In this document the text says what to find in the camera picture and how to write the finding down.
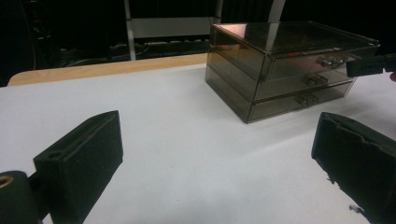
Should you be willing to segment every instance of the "drawer handle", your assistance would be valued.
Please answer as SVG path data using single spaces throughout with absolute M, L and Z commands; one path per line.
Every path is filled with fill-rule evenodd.
M 320 76 L 318 74 L 308 75 L 303 78 L 303 83 L 309 87 L 323 86 L 329 82 L 326 77 Z
M 336 58 L 333 56 L 327 58 L 319 57 L 317 58 L 317 63 L 319 63 L 325 68 L 333 69 L 342 66 L 344 63 L 346 63 L 346 60 L 342 58 Z
M 298 95 L 294 98 L 294 100 L 303 107 L 315 105 L 319 102 L 319 98 L 311 93 Z

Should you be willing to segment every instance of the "dark curtain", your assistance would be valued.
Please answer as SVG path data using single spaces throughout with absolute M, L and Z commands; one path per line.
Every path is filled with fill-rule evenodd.
M 211 17 L 216 0 L 130 0 L 132 18 Z
M 16 74 L 47 68 L 21 0 L 0 1 L 0 87 Z
M 273 0 L 224 0 L 221 23 L 266 22 Z
M 53 40 L 60 48 L 104 57 L 109 53 L 112 33 L 118 33 L 113 27 L 125 29 L 121 0 L 42 1 L 49 12 Z

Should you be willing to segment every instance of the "screw hole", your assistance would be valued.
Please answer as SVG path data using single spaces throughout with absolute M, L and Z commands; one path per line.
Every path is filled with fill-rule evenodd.
M 10 175 L 0 176 L 0 189 L 9 185 L 14 180 L 14 177 Z

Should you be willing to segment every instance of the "acrylic storage box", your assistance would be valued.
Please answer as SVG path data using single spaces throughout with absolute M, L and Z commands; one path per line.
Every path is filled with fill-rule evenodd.
M 312 21 L 215 24 L 206 82 L 244 121 L 345 96 L 346 62 L 370 57 L 376 40 Z

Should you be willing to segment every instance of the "white table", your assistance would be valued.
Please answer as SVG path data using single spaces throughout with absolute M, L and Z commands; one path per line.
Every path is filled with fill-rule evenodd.
M 205 83 L 205 65 L 0 89 L 0 171 L 91 116 L 120 111 L 124 162 L 86 224 L 368 223 L 311 159 L 322 111 L 396 139 L 396 85 L 359 78 L 349 95 L 243 123 Z M 50 216 L 44 223 L 51 223 Z

